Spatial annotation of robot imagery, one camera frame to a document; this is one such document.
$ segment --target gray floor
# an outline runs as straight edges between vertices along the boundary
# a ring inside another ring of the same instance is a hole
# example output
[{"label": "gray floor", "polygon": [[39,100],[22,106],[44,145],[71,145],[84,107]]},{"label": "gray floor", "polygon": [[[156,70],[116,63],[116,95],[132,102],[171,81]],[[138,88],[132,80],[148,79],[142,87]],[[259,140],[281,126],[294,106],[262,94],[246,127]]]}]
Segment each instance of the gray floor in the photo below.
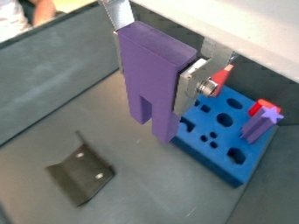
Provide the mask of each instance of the gray floor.
[{"label": "gray floor", "polygon": [[299,222],[299,126],[278,129],[229,224]]},{"label": "gray floor", "polygon": [[[80,146],[75,130],[116,167],[116,177],[80,208],[44,170]],[[245,186],[231,188],[174,145],[162,144],[151,123],[134,121],[119,73],[4,146],[0,165],[0,200],[16,224],[221,224],[245,191]]]}]

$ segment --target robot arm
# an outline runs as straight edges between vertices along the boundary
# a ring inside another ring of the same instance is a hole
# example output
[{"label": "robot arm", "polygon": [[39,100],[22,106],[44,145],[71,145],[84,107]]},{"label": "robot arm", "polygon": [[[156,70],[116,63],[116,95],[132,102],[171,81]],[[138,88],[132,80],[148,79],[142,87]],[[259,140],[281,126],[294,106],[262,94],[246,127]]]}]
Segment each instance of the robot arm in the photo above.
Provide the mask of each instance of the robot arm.
[{"label": "robot arm", "polygon": [[[135,22],[134,13],[128,0],[102,0],[110,19],[115,26],[115,38],[118,46],[119,68],[123,73],[123,63],[119,50],[118,30]],[[181,74],[178,91],[174,101],[174,113],[183,116],[193,107],[199,95],[213,96],[218,84],[211,80],[211,76],[221,71],[239,56],[225,45],[218,44],[206,38],[201,53],[210,58],[198,59],[197,62]]]}]

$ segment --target blue block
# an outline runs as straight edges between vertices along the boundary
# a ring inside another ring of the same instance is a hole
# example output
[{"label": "blue block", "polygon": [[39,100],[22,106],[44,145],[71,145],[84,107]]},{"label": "blue block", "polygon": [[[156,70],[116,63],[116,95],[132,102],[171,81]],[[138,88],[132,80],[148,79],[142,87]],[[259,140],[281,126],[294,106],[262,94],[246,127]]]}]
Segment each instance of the blue block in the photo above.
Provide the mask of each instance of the blue block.
[{"label": "blue block", "polygon": [[201,96],[185,114],[173,142],[233,186],[246,184],[265,154],[277,127],[250,144],[241,128],[255,104],[245,95],[223,87],[219,97]]}]

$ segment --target screw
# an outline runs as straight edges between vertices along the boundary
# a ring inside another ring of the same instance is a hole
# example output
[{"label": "screw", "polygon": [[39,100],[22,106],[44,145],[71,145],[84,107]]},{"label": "screw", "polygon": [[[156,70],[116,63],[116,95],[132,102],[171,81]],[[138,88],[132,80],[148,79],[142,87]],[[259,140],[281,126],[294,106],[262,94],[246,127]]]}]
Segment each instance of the screw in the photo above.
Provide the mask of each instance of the screw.
[{"label": "screw", "polygon": [[82,158],[83,156],[84,156],[84,153],[82,152],[76,155],[76,158]]},{"label": "screw", "polygon": [[103,173],[100,173],[98,176],[96,176],[96,179],[102,179],[103,178]]}]

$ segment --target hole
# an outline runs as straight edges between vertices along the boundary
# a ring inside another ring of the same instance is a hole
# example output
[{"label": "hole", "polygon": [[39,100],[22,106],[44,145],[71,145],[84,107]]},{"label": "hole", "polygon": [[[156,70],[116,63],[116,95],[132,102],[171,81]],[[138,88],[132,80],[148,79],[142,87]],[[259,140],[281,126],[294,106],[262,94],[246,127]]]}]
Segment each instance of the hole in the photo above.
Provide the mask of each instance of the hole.
[{"label": "hole", "polygon": [[210,147],[211,147],[213,149],[218,149],[219,145],[218,145],[215,142],[211,142],[211,143],[210,143]]},{"label": "hole", "polygon": [[206,136],[201,136],[201,140],[206,143],[209,141],[209,138]]},{"label": "hole", "polygon": [[185,117],[182,118],[181,123],[185,123],[187,125],[187,131],[193,132],[195,124],[191,121],[189,121]]},{"label": "hole", "polygon": [[201,101],[199,101],[199,100],[197,100],[197,102],[195,102],[195,104],[194,104],[194,105],[195,105],[195,107],[199,107],[199,106],[201,106],[201,104],[202,104],[202,103],[201,103]]},{"label": "hole", "polygon": [[206,113],[211,112],[211,108],[207,105],[202,105],[201,110]]},{"label": "hole", "polygon": [[218,122],[225,127],[230,127],[233,125],[233,123],[234,123],[231,116],[225,114],[225,113],[218,115]]},{"label": "hole", "polygon": [[241,104],[239,101],[237,101],[235,99],[227,99],[229,105],[234,108],[234,109],[243,109],[243,105]]},{"label": "hole", "polygon": [[238,165],[243,165],[246,162],[246,159],[247,159],[243,152],[238,148],[229,149],[229,158],[230,158],[231,162]]},{"label": "hole", "polygon": [[210,133],[210,136],[211,136],[213,138],[217,138],[217,137],[218,137],[218,134],[217,134],[215,132],[211,132],[211,133]]}]

